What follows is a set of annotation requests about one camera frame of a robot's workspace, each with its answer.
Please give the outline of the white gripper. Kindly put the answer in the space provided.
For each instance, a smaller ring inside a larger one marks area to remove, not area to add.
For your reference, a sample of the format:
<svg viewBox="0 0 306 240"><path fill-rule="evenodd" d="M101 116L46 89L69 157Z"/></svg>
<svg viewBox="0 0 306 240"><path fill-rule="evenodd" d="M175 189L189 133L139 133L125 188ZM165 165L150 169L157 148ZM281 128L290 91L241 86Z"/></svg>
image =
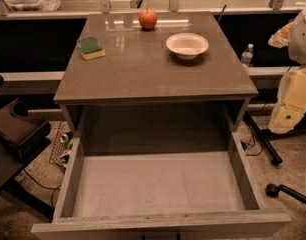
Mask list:
<svg viewBox="0 0 306 240"><path fill-rule="evenodd" d="M275 32L268 44L275 48L288 45L293 23L290 22ZM293 130L306 113L306 66L294 73L283 75L268 128L276 134L286 134Z"/></svg>

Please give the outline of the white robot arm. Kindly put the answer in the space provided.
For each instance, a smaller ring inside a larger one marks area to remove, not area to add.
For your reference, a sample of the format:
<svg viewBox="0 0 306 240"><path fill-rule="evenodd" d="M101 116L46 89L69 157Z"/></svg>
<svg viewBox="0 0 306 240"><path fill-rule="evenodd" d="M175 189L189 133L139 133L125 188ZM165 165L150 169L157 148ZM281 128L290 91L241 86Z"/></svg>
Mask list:
<svg viewBox="0 0 306 240"><path fill-rule="evenodd" d="M269 122L269 130L276 134L293 130L306 113L306 3L297 2L297 5L303 7L302 11L268 41L273 47L287 46L289 58L300 65L280 80L278 101Z"/></svg>

